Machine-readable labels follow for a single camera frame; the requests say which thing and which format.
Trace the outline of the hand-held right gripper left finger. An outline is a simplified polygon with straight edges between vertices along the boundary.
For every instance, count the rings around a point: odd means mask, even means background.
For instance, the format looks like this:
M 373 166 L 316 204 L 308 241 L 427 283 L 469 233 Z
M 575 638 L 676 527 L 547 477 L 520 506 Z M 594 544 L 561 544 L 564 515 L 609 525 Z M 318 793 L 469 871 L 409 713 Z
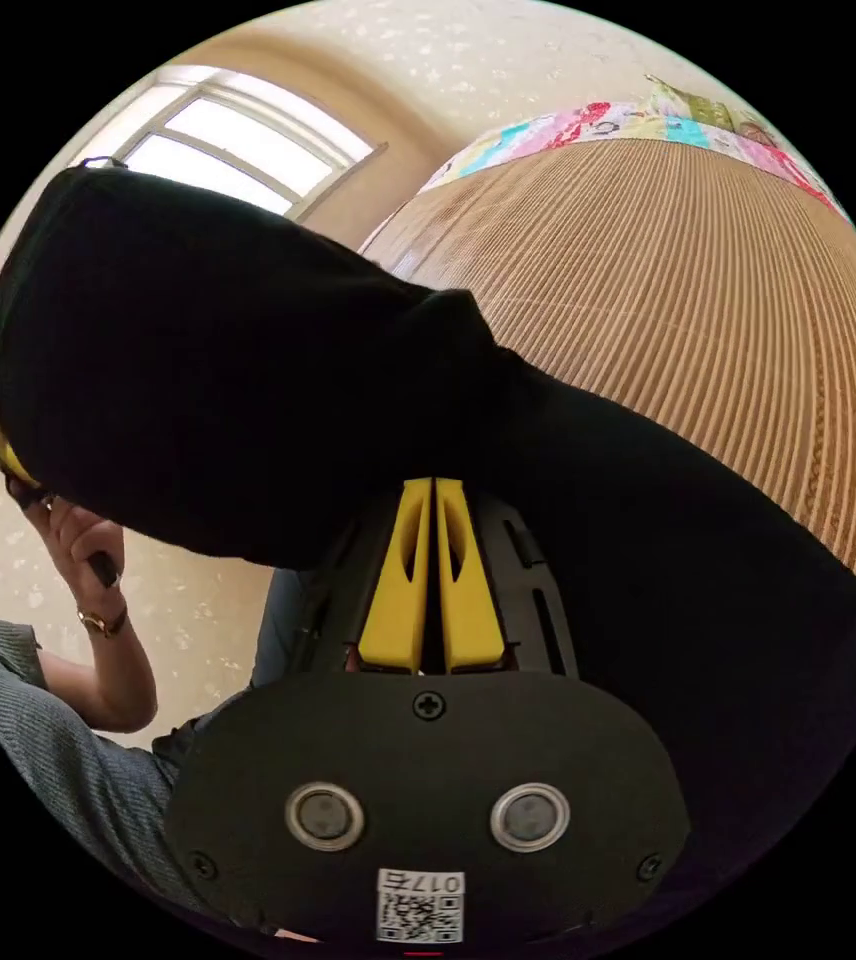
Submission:
M 405 483 L 358 643 L 365 669 L 416 673 L 424 646 L 433 481 Z

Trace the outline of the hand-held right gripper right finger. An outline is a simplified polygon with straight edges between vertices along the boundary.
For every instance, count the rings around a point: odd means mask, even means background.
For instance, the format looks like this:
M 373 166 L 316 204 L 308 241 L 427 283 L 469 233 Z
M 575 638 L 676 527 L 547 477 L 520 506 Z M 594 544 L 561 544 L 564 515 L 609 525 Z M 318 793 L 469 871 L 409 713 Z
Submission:
M 446 671 L 496 669 L 505 641 L 462 482 L 436 480 L 435 503 Z

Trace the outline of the person's left hand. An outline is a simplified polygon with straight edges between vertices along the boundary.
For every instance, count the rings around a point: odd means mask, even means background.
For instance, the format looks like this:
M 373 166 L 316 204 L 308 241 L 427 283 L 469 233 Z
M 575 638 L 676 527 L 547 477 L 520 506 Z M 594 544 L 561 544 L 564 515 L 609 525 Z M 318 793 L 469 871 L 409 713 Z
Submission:
M 105 637 L 120 632 L 128 617 L 120 587 L 125 566 L 121 527 L 61 497 L 31 503 L 23 497 L 19 505 L 67 585 L 86 630 Z

